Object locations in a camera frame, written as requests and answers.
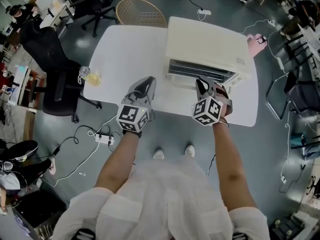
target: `white shoe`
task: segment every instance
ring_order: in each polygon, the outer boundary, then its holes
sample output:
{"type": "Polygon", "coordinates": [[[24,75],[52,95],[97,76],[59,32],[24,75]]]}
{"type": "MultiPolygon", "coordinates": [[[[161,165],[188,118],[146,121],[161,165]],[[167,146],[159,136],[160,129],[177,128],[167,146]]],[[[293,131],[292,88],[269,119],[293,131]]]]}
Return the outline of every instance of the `white shoe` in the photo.
{"type": "Polygon", "coordinates": [[[0,214],[1,214],[2,216],[7,216],[7,215],[8,215],[8,209],[5,208],[5,211],[3,211],[2,208],[0,208],[0,214]]]}
{"type": "Polygon", "coordinates": [[[165,159],[165,154],[161,149],[158,149],[154,155],[153,155],[153,159],[155,160],[163,160],[165,159]]]}
{"type": "Polygon", "coordinates": [[[188,156],[192,156],[193,158],[195,158],[195,154],[196,154],[195,147],[192,146],[192,145],[187,146],[186,149],[185,149],[184,154],[188,155],[188,156]]]}
{"type": "Polygon", "coordinates": [[[53,156],[49,157],[50,161],[51,161],[51,165],[49,167],[49,172],[51,175],[55,175],[56,174],[56,160],[53,156]]]}

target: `pink object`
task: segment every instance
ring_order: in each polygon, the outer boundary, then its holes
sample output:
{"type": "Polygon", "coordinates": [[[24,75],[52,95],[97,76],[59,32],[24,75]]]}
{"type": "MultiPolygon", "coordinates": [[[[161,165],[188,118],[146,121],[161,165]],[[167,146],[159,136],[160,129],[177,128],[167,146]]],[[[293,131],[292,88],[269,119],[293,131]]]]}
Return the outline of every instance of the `pink object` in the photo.
{"type": "Polygon", "coordinates": [[[261,34],[256,34],[255,36],[248,34],[246,39],[248,41],[249,54],[252,57],[260,53],[268,44],[266,38],[261,34]]]}

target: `metal chair leg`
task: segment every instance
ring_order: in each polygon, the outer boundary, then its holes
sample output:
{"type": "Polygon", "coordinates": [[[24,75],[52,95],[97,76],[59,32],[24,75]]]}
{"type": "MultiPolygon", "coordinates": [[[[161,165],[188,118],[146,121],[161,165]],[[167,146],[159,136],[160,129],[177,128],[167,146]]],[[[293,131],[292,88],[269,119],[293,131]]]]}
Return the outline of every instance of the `metal chair leg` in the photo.
{"type": "Polygon", "coordinates": [[[287,106],[291,103],[291,100],[287,100],[287,101],[285,102],[285,105],[284,105],[284,108],[283,108],[283,111],[282,111],[281,115],[278,115],[277,112],[276,112],[276,110],[275,110],[275,108],[271,105],[268,97],[269,97],[270,91],[271,91],[272,87],[274,86],[274,84],[275,84],[278,80],[280,80],[281,78],[285,77],[286,75],[287,75],[287,74],[284,74],[284,75],[280,76],[279,78],[277,78],[276,80],[274,80],[274,81],[271,83],[271,85],[270,85],[270,87],[269,87],[269,89],[268,89],[268,91],[267,91],[267,93],[266,93],[266,96],[265,96],[266,104],[268,105],[268,107],[270,108],[270,110],[273,112],[273,114],[275,115],[275,117],[276,117],[278,120],[282,120],[282,118],[284,117],[284,114],[285,114],[285,111],[286,111],[286,109],[287,109],[287,106]]]}

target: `floor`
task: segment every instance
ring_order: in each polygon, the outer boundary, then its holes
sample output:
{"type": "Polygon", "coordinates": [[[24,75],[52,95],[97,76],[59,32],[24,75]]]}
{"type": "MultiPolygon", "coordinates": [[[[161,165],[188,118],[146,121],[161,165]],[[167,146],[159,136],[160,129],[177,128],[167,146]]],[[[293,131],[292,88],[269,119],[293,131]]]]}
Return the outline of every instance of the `floor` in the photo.
{"type": "MultiPolygon", "coordinates": [[[[116,5],[119,1],[114,0],[113,4],[116,5]]],[[[170,16],[198,20],[196,13],[198,9],[187,0],[148,1],[157,6],[167,20],[170,16]]],[[[276,18],[280,24],[285,23],[287,19],[283,9],[275,0],[266,0],[262,6],[256,1],[251,1],[247,7],[243,6],[239,0],[192,1],[201,5],[203,9],[211,11],[212,15],[208,16],[205,22],[236,32],[243,32],[245,27],[253,25],[256,21],[265,20],[261,14],[269,19],[276,18]]],[[[97,37],[93,38],[93,24],[88,25],[86,31],[80,28],[80,24],[87,19],[83,18],[69,26],[69,29],[61,37],[62,47],[66,55],[69,59],[82,65],[90,63],[99,37],[102,36],[108,26],[114,24],[114,22],[103,20],[99,24],[97,37]]],[[[267,22],[258,22],[256,26],[249,28],[245,33],[260,33],[268,37],[273,31],[275,31],[275,28],[267,22]]],[[[282,61],[285,62],[288,58],[282,49],[284,42],[285,40],[279,32],[274,33],[269,40],[273,53],[280,56],[282,61]]],[[[292,184],[287,194],[279,193],[280,171],[287,156],[288,128],[285,128],[287,114],[283,120],[277,120],[267,107],[265,96],[272,80],[281,76],[283,72],[280,70],[277,60],[267,48],[258,54],[254,61],[259,85],[256,124],[254,127],[231,125],[230,132],[243,159],[250,192],[257,206],[268,217],[268,222],[272,223],[275,219],[298,209],[312,168],[311,165],[307,165],[301,179],[298,183],[292,184]]],[[[294,67],[292,63],[285,64],[285,70],[290,70],[292,67],[294,67]]],[[[272,91],[272,103],[279,111],[285,103],[284,84],[285,79],[283,79],[283,82],[279,82],[272,91]]],[[[102,111],[96,111],[93,106],[80,100],[77,108],[79,124],[71,123],[70,117],[55,117],[39,111],[34,125],[34,139],[39,143],[38,156],[51,154],[66,137],[73,136],[80,125],[88,125],[98,129],[102,123],[117,113],[117,108],[115,104],[103,103],[102,111]]],[[[156,112],[155,114],[156,120],[148,123],[143,130],[136,162],[151,159],[158,147],[161,147],[164,151],[165,159],[180,156],[184,153],[186,144],[191,142],[196,150],[195,160],[204,171],[207,171],[215,152],[212,129],[200,126],[187,116],[163,112],[156,112]]],[[[313,122],[312,116],[306,115],[305,118],[310,120],[310,123],[313,122]]],[[[301,131],[308,132],[307,135],[309,135],[308,126],[297,120],[295,115],[290,115],[289,123],[291,130],[299,132],[302,129],[301,131]]],[[[109,126],[112,131],[120,131],[115,121],[112,121],[109,126]]],[[[95,140],[87,135],[87,131],[85,127],[78,130],[76,134],[80,141],[78,145],[72,139],[62,144],[60,153],[56,157],[56,174],[51,176],[46,173],[45,175],[45,178],[52,184],[58,178],[67,176],[96,148],[95,140]]],[[[68,202],[74,196],[92,188],[110,153],[106,146],[100,146],[98,151],[71,177],[59,181],[54,188],[57,194],[65,202],[68,202]]],[[[288,183],[299,176],[300,164],[303,163],[300,150],[290,150],[289,164],[283,170],[288,183]]],[[[212,185],[219,190],[215,166],[211,169],[209,179],[212,185]]],[[[288,186],[289,184],[282,186],[281,190],[285,191],[288,186]]]]}

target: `white t-shirt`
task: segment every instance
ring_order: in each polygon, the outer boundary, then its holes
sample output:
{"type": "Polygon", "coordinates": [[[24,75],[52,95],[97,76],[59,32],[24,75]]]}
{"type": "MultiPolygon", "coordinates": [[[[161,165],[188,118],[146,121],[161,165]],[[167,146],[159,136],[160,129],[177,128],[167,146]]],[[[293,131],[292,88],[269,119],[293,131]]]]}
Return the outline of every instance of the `white t-shirt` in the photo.
{"type": "Polygon", "coordinates": [[[6,174],[0,171],[0,186],[6,190],[19,190],[20,183],[17,176],[14,173],[6,174]]]}
{"type": "Polygon", "coordinates": [[[114,194],[95,187],[70,202],[53,240],[70,240],[81,228],[97,240],[269,240],[267,218],[257,208],[228,212],[203,170],[189,155],[174,162],[136,165],[114,194]]]}

